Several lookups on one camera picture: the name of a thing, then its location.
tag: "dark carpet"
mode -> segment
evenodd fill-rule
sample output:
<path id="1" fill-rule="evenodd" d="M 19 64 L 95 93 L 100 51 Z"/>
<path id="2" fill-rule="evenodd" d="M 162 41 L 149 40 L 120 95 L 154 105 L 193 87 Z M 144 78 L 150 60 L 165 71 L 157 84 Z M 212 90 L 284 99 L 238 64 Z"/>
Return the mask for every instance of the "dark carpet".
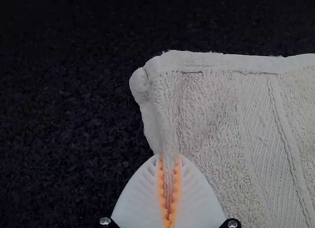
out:
<path id="1" fill-rule="evenodd" d="M 0 227 L 91 228 L 152 152 L 129 90 L 170 49 L 315 52 L 315 0 L 0 0 Z"/>

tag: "towel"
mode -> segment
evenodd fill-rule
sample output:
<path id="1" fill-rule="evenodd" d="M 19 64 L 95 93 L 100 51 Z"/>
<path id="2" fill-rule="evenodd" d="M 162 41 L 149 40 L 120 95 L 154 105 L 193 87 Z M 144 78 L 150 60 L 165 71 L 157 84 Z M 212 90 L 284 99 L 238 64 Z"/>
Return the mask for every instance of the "towel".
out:
<path id="1" fill-rule="evenodd" d="M 129 83 L 164 173 L 182 154 L 245 228 L 315 228 L 315 54 L 169 51 Z"/>

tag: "terry cloth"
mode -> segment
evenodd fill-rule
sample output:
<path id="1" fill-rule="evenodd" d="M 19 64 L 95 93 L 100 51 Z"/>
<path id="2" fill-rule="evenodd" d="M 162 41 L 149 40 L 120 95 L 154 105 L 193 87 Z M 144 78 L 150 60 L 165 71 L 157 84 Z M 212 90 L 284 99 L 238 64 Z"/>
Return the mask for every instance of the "terry cloth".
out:
<path id="1" fill-rule="evenodd" d="M 130 88 L 164 173 L 181 153 L 245 228 L 315 228 L 315 54 L 169 51 Z"/>

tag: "screw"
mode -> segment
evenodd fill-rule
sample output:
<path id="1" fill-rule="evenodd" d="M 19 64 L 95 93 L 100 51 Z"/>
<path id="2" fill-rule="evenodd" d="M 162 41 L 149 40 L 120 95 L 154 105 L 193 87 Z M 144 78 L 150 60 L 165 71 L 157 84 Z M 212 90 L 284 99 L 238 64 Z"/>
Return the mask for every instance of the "screw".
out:
<path id="1" fill-rule="evenodd" d="M 109 219 L 108 217 L 102 217 L 100 220 L 99 220 L 99 223 L 103 226 L 107 226 L 109 225 L 110 223 L 112 222 L 111 219 Z"/>
<path id="2" fill-rule="evenodd" d="M 237 221 L 235 220 L 231 220 L 227 223 L 227 227 L 228 228 L 237 228 L 238 224 L 237 224 Z"/>

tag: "orange gripper pad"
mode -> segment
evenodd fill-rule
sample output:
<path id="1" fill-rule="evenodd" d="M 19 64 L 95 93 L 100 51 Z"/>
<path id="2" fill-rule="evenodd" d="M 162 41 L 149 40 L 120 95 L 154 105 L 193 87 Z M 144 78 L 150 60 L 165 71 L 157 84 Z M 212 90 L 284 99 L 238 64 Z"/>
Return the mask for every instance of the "orange gripper pad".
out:
<path id="1" fill-rule="evenodd" d="M 176 160 L 176 166 L 174 168 L 174 187 L 173 187 L 173 202 L 171 203 L 170 213 L 166 208 L 165 196 L 164 196 L 164 179 L 163 179 L 163 161 L 159 160 L 158 165 L 158 186 L 159 186 L 159 200 L 161 205 L 161 213 L 163 219 L 163 228 L 175 228 L 177 208 L 179 204 L 181 194 L 181 167 L 179 159 Z"/>

